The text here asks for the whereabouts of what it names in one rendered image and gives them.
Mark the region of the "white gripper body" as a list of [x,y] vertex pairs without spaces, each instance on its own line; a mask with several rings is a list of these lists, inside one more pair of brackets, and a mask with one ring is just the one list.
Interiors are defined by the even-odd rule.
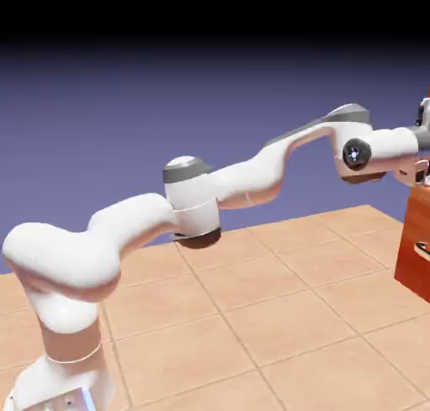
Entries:
[[395,173],[396,179],[407,186],[430,186],[430,158],[405,165]]

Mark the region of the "reddish wooden cabinet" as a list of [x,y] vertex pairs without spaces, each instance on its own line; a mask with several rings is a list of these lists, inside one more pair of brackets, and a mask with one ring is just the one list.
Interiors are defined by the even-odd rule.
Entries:
[[394,278],[430,303],[430,89],[421,101],[412,130],[418,139],[419,155],[406,169],[396,173],[409,186],[405,221]]

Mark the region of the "reddish wooden drawer front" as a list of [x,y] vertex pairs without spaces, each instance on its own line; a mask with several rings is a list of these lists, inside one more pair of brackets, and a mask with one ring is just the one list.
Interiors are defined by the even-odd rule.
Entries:
[[406,207],[394,278],[430,303],[430,261],[415,251],[417,242],[430,250],[430,187],[414,187]]

